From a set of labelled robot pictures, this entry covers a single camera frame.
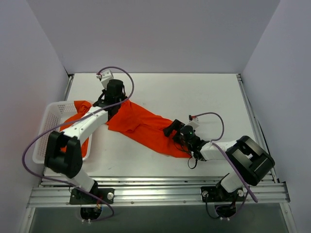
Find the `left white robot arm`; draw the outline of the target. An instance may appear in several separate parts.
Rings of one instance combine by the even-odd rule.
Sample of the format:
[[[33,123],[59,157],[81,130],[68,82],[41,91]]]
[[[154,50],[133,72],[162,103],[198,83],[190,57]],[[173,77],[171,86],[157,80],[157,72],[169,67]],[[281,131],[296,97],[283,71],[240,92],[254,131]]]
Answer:
[[[72,184],[81,188],[80,197],[86,203],[94,203],[97,200],[98,185],[82,168],[82,145],[98,127],[118,113],[121,102],[126,98],[123,81],[111,79],[98,100],[79,121],[49,135],[44,165],[64,175]]]

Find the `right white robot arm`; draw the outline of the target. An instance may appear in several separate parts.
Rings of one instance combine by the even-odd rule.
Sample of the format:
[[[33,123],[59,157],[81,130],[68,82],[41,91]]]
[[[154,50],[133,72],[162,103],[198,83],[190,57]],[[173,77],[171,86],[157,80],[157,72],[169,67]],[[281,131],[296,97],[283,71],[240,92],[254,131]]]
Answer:
[[[189,154],[195,162],[226,160],[231,165],[233,172],[227,174],[216,187],[216,196],[219,199],[229,199],[234,191],[243,186],[256,186],[275,166],[271,155],[249,136],[216,143],[196,135],[195,130],[199,125],[196,117],[190,117],[187,124],[176,119],[163,132],[166,137],[171,136],[173,142],[179,144],[181,150]]]

